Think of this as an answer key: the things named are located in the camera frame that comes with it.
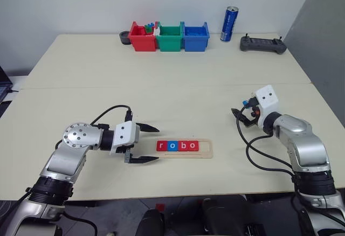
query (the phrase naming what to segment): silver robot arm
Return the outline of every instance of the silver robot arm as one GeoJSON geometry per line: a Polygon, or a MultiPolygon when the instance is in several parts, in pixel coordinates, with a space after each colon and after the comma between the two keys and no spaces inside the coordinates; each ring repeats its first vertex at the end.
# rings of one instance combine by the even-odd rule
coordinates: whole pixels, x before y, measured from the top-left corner
{"type": "Polygon", "coordinates": [[[73,184],[86,162],[89,150],[109,150],[125,154],[126,163],[145,163],[157,157],[141,156],[132,158],[130,152],[139,141],[139,132],[157,132],[158,129],[147,124],[126,121],[118,124],[114,131],[101,124],[75,123],[68,126],[61,143],[53,152],[40,173],[36,184],[27,189],[24,199],[13,215],[5,236],[54,235],[57,227],[50,221],[57,221],[64,213],[65,202],[73,194],[73,184]],[[44,223],[32,223],[39,220],[44,223]]]}
{"type": "Polygon", "coordinates": [[[302,234],[345,233],[345,207],[334,186],[325,146],[308,122],[279,114],[278,102],[272,86],[268,85],[244,101],[244,108],[252,107],[253,120],[237,109],[232,112],[247,127],[256,124],[265,133],[275,135],[287,148],[295,193],[305,207],[299,212],[302,234]]]}

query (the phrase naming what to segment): laptop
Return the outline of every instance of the laptop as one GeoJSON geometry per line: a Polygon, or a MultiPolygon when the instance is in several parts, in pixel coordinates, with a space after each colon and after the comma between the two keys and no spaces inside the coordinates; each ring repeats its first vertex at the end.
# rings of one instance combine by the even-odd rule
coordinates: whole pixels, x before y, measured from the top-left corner
{"type": "Polygon", "coordinates": [[[0,102],[3,101],[12,86],[13,83],[0,66],[0,102]]]}

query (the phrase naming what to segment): red letter tile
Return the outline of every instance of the red letter tile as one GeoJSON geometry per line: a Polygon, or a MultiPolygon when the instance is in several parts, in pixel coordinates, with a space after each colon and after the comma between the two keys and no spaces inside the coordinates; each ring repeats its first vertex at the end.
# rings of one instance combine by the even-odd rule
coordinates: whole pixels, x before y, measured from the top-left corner
{"type": "Polygon", "coordinates": [[[179,141],[178,142],[178,151],[188,151],[189,143],[188,141],[179,141]]]}
{"type": "Polygon", "coordinates": [[[157,141],[157,151],[167,151],[168,141],[157,141]]]}
{"type": "Polygon", "coordinates": [[[189,151],[199,151],[199,142],[198,141],[188,141],[188,150],[189,151]]]}

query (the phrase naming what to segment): game controller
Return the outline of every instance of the game controller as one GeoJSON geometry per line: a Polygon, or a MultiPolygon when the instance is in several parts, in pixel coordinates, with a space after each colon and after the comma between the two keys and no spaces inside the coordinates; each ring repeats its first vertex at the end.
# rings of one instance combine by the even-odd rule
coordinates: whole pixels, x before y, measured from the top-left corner
{"type": "Polygon", "coordinates": [[[250,38],[248,33],[246,36],[241,37],[239,48],[242,51],[268,51],[277,54],[283,54],[286,51],[286,45],[281,41],[281,37],[279,39],[250,38]]]}

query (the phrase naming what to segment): table surface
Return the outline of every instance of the table surface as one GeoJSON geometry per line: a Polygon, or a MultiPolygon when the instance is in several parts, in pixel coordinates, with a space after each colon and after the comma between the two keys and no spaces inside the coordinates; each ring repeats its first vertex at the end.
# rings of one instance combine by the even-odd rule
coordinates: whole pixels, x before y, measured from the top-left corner
{"type": "MultiPolygon", "coordinates": [[[[71,200],[291,191],[287,175],[249,163],[230,114],[231,107],[241,107],[266,84],[273,85],[282,113],[312,124],[328,150],[336,186],[344,187],[345,129],[322,96],[288,51],[242,52],[235,43],[239,38],[220,43],[218,35],[211,36],[204,53],[151,53],[135,52],[117,36],[59,36],[0,119],[0,199],[17,199],[36,182],[65,127],[91,122],[117,104],[130,105],[135,121],[161,131],[141,133],[135,156],[155,155],[160,139],[204,138],[212,142],[213,158],[126,164],[123,154],[89,151],[71,200]]],[[[114,110],[101,122],[115,125],[124,114],[114,110]]],[[[263,134],[257,127],[244,128],[244,133],[247,138],[263,134]]],[[[288,160],[276,138],[256,145],[288,160]]],[[[280,165],[252,155],[264,166],[280,165]]]]}
{"type": "MultiPolygon", "coordinates": [[[[282,55],[239,49],[212,34],[205,52],[135,52],[119,35],[59,35],[23,88],[228,86],[310,82],[289,51],[282,55]]],[[[276,38],[276,34],[255,34],[276,38]]]]}
{"type": "MultiPolygon", "coordinates": [[[[105,151],[89,151],[72,200],[293,190],[286,174],[258,170],[249,163],[230,114],[231,107],[240,107],[242,100],[260,86],[24,89],[0,119],[0,199],[19,198],[27,186],[35,183],[68,124],[90,122],[118,103],[132,107],[134,121],[161,130],[157,134],[141,133],[133,150],[135,156],[154,155],[156,140],[172,137],[210,139],[213,158],[126,164],[123,154],[110,157],[105,151]]],[[[335,184],[344,187],[345,130],[341,123],[312,84],[273,86],[282,113],[303,118],[313,125],[313,131],[328,150],[335,184]]],[[[114,125],[124,115],[124,110],[115,110],[102,118],[102,122],[114,125]]],[[[263,134],[257,127],[244,128],[244,133],[247,138],[263,134]]],[[[286,149],[276,138],[256,145],[288,160],[286,149]]],[[[279,166],[252,155],[264,166],[279,166]]]]}

